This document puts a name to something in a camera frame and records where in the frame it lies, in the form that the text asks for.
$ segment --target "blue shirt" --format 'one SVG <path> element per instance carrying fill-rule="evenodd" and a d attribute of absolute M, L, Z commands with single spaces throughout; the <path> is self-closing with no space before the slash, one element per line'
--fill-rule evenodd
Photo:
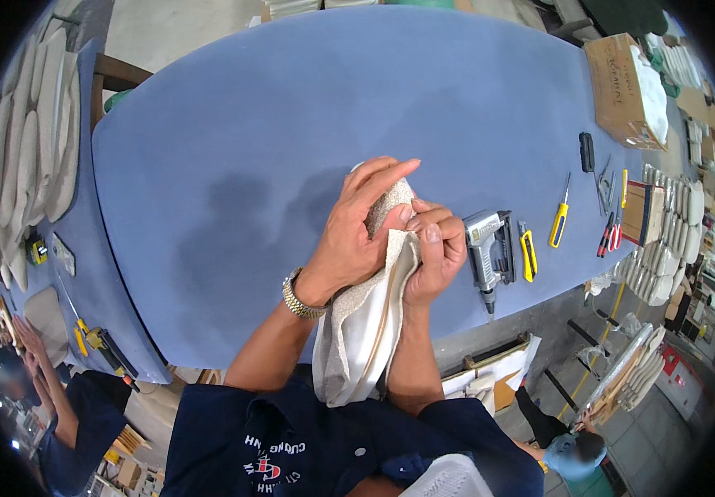
<path fill-rule="evenodd" d="M 606 457 L 606 447 L 604 447 L 594 461 L 582 462 L 573 452 L 577 436 L 578 433 L 559 435 L 553 439 L 543 455 L 545 465 L 562 475 L 565 480 L 581 481 L 587 478 Z"/>
<path fill-rule="evenodd" d="M 76 448 L 54 436 L 58 419 L 54 415 L 38 446 L 38 459 L 51 492 L 71 497 L 84 492 L 89 476 L 123 431 L 126 420 L 106 393 L 82 374 L 70 379 L 65 396 L 78 418 Z"/>
<path fill-rule="evenodd" d="M 404 488 L 437 457 L 473 457 L 495 497 L 541 497 L 543 472 L 475 398 L 440 401 L 418 417 L 365 400 L 328 408 L 294 379 L 256 394 L 184 389 L 162 497 L 345 495 L 372 473 Z"/>

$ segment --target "gold and silver watch band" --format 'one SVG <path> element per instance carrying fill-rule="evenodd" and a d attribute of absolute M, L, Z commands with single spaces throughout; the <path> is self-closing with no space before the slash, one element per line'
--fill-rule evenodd
<path fill-rule="evenodd" d="M 300 302 L 294 294 L 294 281 L 297 279 L 297 276 L 302 270 L 303 266 L 301 265 L 297 269 L 293 270 L 292 273 L 286 276 L 286 279 L 283 280 L 283 301 L 286 303 L 289 310 L 297 316 L 303 319 L 319 319 L 321 316 L 324 316 L 324 313 L 327 312 L 327 307 L 330 306 L 330 303 L 328 302 L 324 307 L 311 307 L 310 305 L 305 305 Z"/>

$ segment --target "stack of fabric pieces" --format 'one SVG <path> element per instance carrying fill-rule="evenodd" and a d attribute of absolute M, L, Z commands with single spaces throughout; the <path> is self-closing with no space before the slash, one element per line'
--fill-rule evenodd
<path fill-rule="evenodd" d="M 24 236 L 59 219 L 76 185 L 81 114 L 75 53 L 45 22 L 21 45 L 0 83 L 0 274 L 26 291 Z"/>
<path fill-rule="evenodd" d="M 650 164 L 643 167 L 642 181 L 666 191 L 661 236 L 624 258 L 620 273 L 637 297 L 658 306 L 678 290 L 686 265 L 697 260 L 705 196 L 699 181 L 673 180 Z"/>
<path fill-rule="evenodd" d="M 692 88 L 703 87 L 703 81 L 688 48 L 680 45 L 675 47 L 667 46 L 661 36 L 652 33 L 646 34 L 645 40 L 651 52 L 661 54 L 664 59 L 662 70 L 673 83 Z"/>
<path fill-rule="evenodd" d="M 269 16 L 272 19 L 314 12 L 322 8 L 322 0 L 263 0 L 269 7 Z"/>

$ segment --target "plastic bag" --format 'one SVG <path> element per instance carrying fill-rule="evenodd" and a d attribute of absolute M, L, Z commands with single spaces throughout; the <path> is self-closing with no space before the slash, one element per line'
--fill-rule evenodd
<path fill-rule="evenodd" d="M 639 333 L 639 330 L 642 329 L 642 323 L 639 322 L 634 313 L 626 314 L 620 320 L 619 323 L 620 325 L 613 326 L 611 328 L 611 331 L 616 333 L 622 333 L 623 335 L 627 336 L 629 340 L 633 340 L 637 333 Z"/>

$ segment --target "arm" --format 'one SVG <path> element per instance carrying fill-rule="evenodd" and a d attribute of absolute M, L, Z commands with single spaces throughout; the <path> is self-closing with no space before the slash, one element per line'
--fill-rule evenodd
<path fill-rule="evenodd" d="M 545 449 L 536 449 L 529 444 L 523 444 L 517 440 L 512 440 L 512 442 L 514 442 L 520 450 L 533 457 L 535 461 L 541 461 L 545 456 Z"/>
<path fill-rule="evenodd" d="M 390 402 L 412 416 L 443 400 L 440 372 L 429 338 L 429 307 L 465 262 L 462 220 L 437 204 L 414 200 L 419 214 L 407 225 L 421 244 L 422 266 L 404 289 L 402 331 L 388 373 Z"/>
<path fill-rule="evenodd" d="M 34 329 L 29 323 L 22 321 L 19 316 L 15 316 L 13 321 L 15 331 L 20 335 L 21 343 L 24 344 L 28 352 L 34 354 L 40 369 L 43 370 L 43 375 L 45 376 L 48 386 L 48 393 L 51 396 L 57 414 L 57 427 L 54 431 L 54 435 L 59 441 L 71 449 L 75 449 L 76 435 L 78 433 L 78 418 L 65 396 L 65 389 L 62 383 L 59 382 L 59 377 L 56 371 L 54 371 L 51 361 L 48 359 L 45 345 L 43 345 L 43 341 L 37 333 L 34 332 Z"/>
<path fill-rule="evenodd" d="M 372 238 L 365 227 L 366 216 L 372 204 L 418 164 L 415 159 L 399 162 L 379 157 L 364 162 L 346 177 L 319 246 L 294 283 L 300 302 L 321 307 L 338 290 L 364 282 L 382 267 L 388 231 L 403 229 L 412 209 L 407 204 L 394 207 Z M 253 392 L 283 388 L 314 323 L 298 317 L 285 302 L 277 304 L 228 367 L 225 384 Z"/>

